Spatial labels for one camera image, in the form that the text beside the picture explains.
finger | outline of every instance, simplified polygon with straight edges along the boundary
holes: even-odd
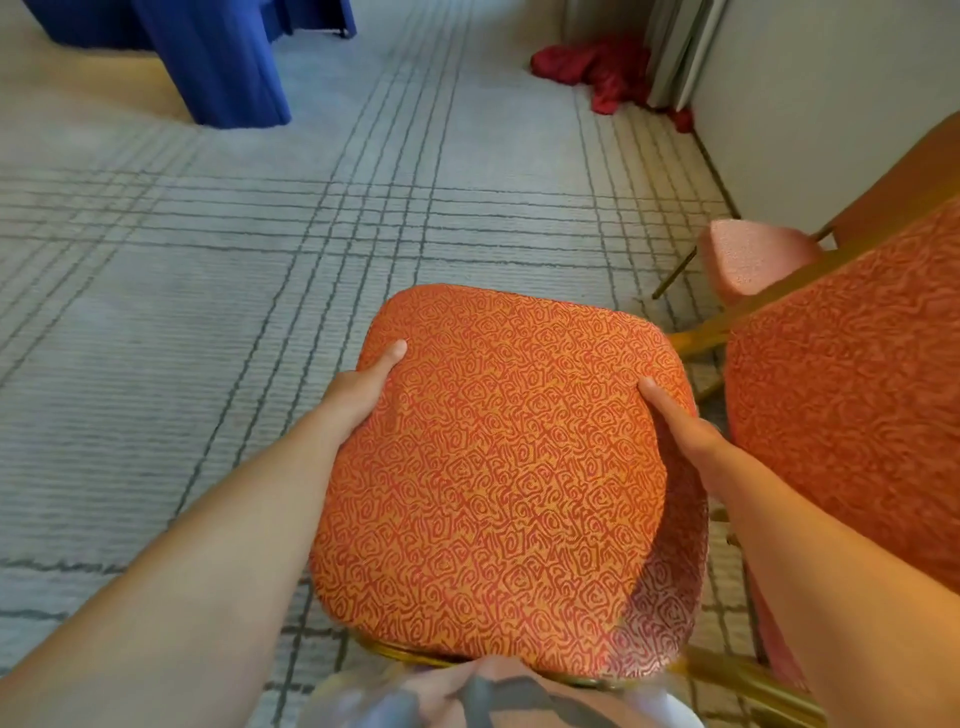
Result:
[[[676,400],[660,387],[653,379],[645,376],[637,384],[643,398],[654,405],[654,408],[663,415],[666,423],[676,436],[679,427],[692,419],[689,412],[683,409]]]
[[[386,380],[390,370],[396,366],[397,362],[402,359],[406,353],[407,342],[405,342],[403,339],[399,339],[387,347],[386,351],[380,354],[380,358],[376,360],[376,363],[373,364],[368,371]]]

orange patterned upholstery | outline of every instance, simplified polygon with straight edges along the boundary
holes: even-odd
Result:
[[[823,255],[817,242],[798,230],[749,220],[714,220],[697,247],[724,306],[756,295]]]
[[[734,441],[960,592],[960,198],[733,331]],[[799,672],[762,600],[772,667]]]
[[[387,643],[587,677],[655,672],[693,627],[695,471],[636,389],[692,412],[678,356],[625,313],[450,285],[374,319],[409,351],[341,449],[311,568],[328,613]]]

gray carpet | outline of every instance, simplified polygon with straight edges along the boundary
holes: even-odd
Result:
[[[718,310],[695,266],[646,300],[728,213],[693,139],[524,70],[562,4],[357,0],[359,37],[275,45],[292,125],[217,132],[156,58],[56,47],[0,0],[0,672],[311,407],[392,293],[465,283],[667,330]],[[739,556],[713,546],[694,641],[750,653]],[[370,660],[302,585],[252,725],[293,725]],[[743,724],[731,695],[683,692]]]

chair backrest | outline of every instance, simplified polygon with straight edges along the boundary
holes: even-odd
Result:
[[[732,435],[828,513],[960,592],[959,375],[955,197],[734,325]]]
[[[960,111],[927,132],[910,150],[818,233],[837,247],[882,241],[960,193]]]

white wall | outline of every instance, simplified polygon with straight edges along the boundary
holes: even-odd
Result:
[[[812,231],[960,109],[960,0],[730,0],[692,105],[743,216]]]

